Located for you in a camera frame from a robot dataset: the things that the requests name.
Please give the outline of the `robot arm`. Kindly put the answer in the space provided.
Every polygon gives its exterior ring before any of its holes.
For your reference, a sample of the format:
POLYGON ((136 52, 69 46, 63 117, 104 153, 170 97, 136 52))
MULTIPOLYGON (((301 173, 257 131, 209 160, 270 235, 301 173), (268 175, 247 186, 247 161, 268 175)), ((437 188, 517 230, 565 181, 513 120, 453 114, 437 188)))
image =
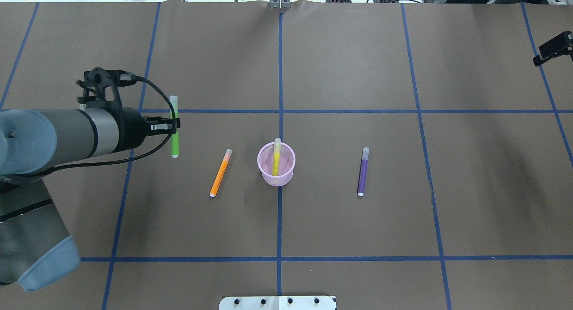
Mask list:
POLYGON ((133 108, 2 112, 1 285, 34 292, 80 265, 44 176, 68 163, 135 149, 146 137, 179 127, 177 118, 144 118, 133 108))

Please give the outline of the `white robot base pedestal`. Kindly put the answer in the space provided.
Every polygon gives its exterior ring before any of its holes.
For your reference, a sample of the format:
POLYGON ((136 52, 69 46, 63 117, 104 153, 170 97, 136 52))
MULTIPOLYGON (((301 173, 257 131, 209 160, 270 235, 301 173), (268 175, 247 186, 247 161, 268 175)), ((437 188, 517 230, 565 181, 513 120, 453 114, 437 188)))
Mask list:
POLYGON ((224 297, 219 310, 337 310, 335 296, 224 297))

